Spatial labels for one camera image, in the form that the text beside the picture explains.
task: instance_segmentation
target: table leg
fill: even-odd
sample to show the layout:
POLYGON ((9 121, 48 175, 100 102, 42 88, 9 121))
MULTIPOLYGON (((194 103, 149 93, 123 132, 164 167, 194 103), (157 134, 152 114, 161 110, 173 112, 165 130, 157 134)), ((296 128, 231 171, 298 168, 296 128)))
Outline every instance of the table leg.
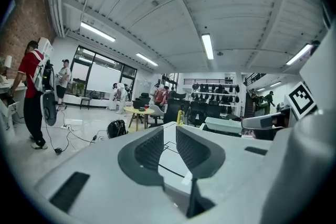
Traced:
POLYGON ((137 121, 136 121, 136 122, 137 122, 137 123, 136 123, 137 125, 136 125, 136 128, 135 128, 135 131, 137 132, 137 131, 138 131, 138 128, 139 128, 139 114, 137 114, 136 120, 137 120, 137 121))
POLYGON ((132 115, 132 118, 131 118, 130 124, 128 125, 128 128, 131 127, 131 124, 132 124, 132 121, 133 121, 133 117, 134 117, 134 113, 132 115))

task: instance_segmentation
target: red shirt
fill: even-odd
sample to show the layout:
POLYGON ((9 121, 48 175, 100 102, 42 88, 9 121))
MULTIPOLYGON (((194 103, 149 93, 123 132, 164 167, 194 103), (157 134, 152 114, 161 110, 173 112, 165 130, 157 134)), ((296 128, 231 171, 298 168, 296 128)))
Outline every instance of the red shirt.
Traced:
MULTIPOLYGON (((37 49, 35 49, 35 51, 38 53, 41 59, 43 59, 44 56, 37 49)), ((32 78, 34 77, 36 67, 39 63, 40 61, 36 58, 36 56, 32 52, 29 52, 23 57, 19 66, 18 72, 27 76, 28 89, 26 91, 26 98, 33 98, 37 93, 30 76, 32 78)))

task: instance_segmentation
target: floor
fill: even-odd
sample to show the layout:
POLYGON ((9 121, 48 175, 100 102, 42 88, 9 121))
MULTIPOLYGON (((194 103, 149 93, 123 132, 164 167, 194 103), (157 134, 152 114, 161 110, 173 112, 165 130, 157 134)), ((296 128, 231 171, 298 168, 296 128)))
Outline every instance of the floor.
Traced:
MULTIPOLYGON (((8 144, 8 157, 11 160, 13 168, 20 173, 24 173, 25 179, 28 183, 35 185, 37 181, 46 175, 50 170, 59 164, 72 157, 81 149, 90 146, 90 141, 98 132, 97 143, 102 143, 103 140, 108 139, 106 128, 111 121, 123 119, 128 127, 131 120, 131 114, 117 114, 115 111, 107 109, 79 109, 77 106, 67 106, 64 110, 64 115, 59 112, 57 114, 57 121, 53 127, 48 126, 42 122, 42 133, 44 139, 47 141, 48 148, 46 150, 34 150, 31 148, 31 140, 29 139, 29 131, 25 124, 15 124, 15 137, 8 144), (50 138, 54 148, 60 147, 65 149, 68 141, 66 139, 69 131, 63 130, 60 127, 63 125, 63 119, 77 119, 83 120, 83 126, 72 126, 74 135, 69 134, 69 145, 67 149, 60 155, 54 152, 50 138)), ((154 119, 149 118, 149 123, 154 123, 154 119)), ((139 130, 144 129, 144 124, 139 122, 139 130)), ((130 132, 135 131, 135 120, 131 125, 130 132)))

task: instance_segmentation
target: round table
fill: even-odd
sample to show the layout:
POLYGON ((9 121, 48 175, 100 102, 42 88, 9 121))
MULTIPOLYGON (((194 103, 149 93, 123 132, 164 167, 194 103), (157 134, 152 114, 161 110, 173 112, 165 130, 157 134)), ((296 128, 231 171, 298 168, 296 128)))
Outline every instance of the round table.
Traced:
POLYGON ((132 121, 133 121, 133 117, 134 117, 134 115, 136 114, 137 115, 137 117, 136 117, 136 128, 135 128, 135 130, 136 131, 138 131, 138 126, 139 126, 139 114, 143 114, 144 116, 145 116, 145 122, 144 122, 144 124, 145 124, 145 129, 147 129, 148 128, 148 115, 149 114, 153 114, 155 111, 154 110, 152 110, 152 109, 146 109, 145 111, 139 111, 139 109, 135 109, 135 108, 133 108, 133 107, 131 107, 131 106, 125 106, 124 107, 124 110, 125 111, 127 111, 127 112, 131 112, 131 113, 133 113, 133 115, 132 115, 132 118, 131 118, 131 121, 130 121, 130 124, 128 125, 128 128, 131 126, 131 124, 132 124, 132 121))

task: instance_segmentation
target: black bag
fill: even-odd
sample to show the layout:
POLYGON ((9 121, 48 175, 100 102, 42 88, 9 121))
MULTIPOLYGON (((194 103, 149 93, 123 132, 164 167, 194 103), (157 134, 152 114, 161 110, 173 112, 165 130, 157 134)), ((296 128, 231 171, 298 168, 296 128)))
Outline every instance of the black bag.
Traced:
POLYGON ((107 136, 109 138, 115 138, 127 133, 128 132, 126 131, 125 121, 123 120, 112 121, 109 126, 107 126, 107 136))

